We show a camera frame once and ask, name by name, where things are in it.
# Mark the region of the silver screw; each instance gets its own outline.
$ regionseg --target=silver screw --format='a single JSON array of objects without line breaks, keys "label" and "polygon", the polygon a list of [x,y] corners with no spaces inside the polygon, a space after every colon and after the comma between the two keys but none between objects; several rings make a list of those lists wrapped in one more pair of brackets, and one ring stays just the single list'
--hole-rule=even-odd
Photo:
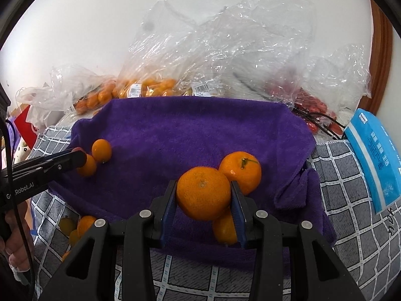
[{"label": "silver screw", "polygon": [[139,216],[142,217],[142,218],[147,218],[151,214],[152,214],[152,212],[150,210],[144,209],[144,210],[141,210],[141,212],[139,213]]},{"label": "silver screw", "polygon": [[312,223],[311,222],[309,222],[309,221],[303,221],[302,223],[301,223],[301,226],[304,228],[304,229],[307,229],[307,230],[310,230],[311,228],[312,228]]},{"label": "silver screw", "polygon": [[264,210],[258,210],[256,212],[256,216],[259,218],[266,218],[267,217],[267,212]]},{"label": "silver screw", "polygon": [[103,218],[99,218],[95,221],[95,226],[97,228],[101,228],[102,226],[104,226],[106,224],[106,221]]}]

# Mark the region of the white wall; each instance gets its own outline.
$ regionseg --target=white wall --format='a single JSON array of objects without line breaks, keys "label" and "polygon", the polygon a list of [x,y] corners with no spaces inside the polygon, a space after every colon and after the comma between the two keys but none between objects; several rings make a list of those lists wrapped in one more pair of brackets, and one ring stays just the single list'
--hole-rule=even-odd
[{"label": "white wall", "polygon": [[[231,5],[240,0],[221,0]],[[369,0],[311,0],[316,55],[349,43],[371,45]],[[52,66],[78,63],[117,75],[136,28],[156,0],[36,0],[0,51],[0,81],[15,104],[21,87],[41,86]]]},{"label": "white wall", "polygon": [[401,38],[393,30],[390,74],[377,117],[401,152]]}]

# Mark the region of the purple cloth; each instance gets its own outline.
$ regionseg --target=purple cloth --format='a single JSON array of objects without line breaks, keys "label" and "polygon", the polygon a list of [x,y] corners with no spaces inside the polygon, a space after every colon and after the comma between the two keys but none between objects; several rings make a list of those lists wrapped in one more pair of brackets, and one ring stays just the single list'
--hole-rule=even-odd
[{"label": "purple cloth", "polygon": [[[113,147],[108,163],[98,165],[93,177],[71,171],[51,184],[83,215],[129,218],[163,195],[169,180],[195,166],[218,168],[227,154],[247,151],[262,165],[261,184],[249,195],[258,207],[281,221],[311,221],[331,245],[335,242],[319,177],[304,166],[315,140],[282,104],[205,97],[113,100],[93,119],[74,125],[70,147],[90,153],[100,138]],[[163,252],[244,270],[253,269],[255,255],[218,245],[211,222],[191,220],[180,209]],[[288,265],[288,253],[284,256]]]}]

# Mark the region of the human hand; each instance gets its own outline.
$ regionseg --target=human hand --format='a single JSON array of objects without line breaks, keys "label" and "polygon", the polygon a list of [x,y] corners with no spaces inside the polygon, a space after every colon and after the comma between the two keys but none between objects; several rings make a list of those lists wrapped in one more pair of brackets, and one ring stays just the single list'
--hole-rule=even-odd
[{"label": "human hand", "polygon": [[[25,214],[27,213],[28,204],[23,202],[18,205],[18,213],[21,217],[21,222],[24,228],[25,236],[27,237],[29,249],[33,256],[34,246],[33,239],[31,236],[31,229],[25,220]],[[24,243],[20,231],[17,225],[17,219],[15,218],[14,211],[10,210],[5,216],[6,222],[9,224],[11,229],[11,236],[4,242],[0,238],[0,252],[5,251],[9,255],[9,263],[14,268],[20,271],[26,271],[29,269],[28,255],[25,251]]]}]

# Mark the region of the blue gripper pad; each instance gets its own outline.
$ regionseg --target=blue gripper pad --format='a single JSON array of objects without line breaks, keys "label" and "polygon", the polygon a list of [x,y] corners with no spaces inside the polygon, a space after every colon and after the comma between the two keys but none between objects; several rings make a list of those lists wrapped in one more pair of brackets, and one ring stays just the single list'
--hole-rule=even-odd
[{"label": "blue gripper pad", "polygon": [[170,232],[173,227],[173,221],[175,217],[175,212],[177,209],[177,203],[176,203],[176,189],[177,189],[177,183],[175,181],[170,182],[170,185],[174,183],[174,187],[171,190],[170,196],[165,195],[165,197],[168,197],[167,205],[166,205],[166,210],[164,211],[164,214],[162,215],[162,221],[161,221],[161,236],[160,236],[160,241],[162,246],[164,247],[166,242],[168,241],[168,238],[170,237]]},{"label": "blue gripper pad", "polygon": [[247,236],[245,233],[245,217],[238,200],[237,193],[233,184],[231,184],[231,215],[233,217],[235,232],[237,233],[237,240],[241,244],[242,248],[247,245]]}]

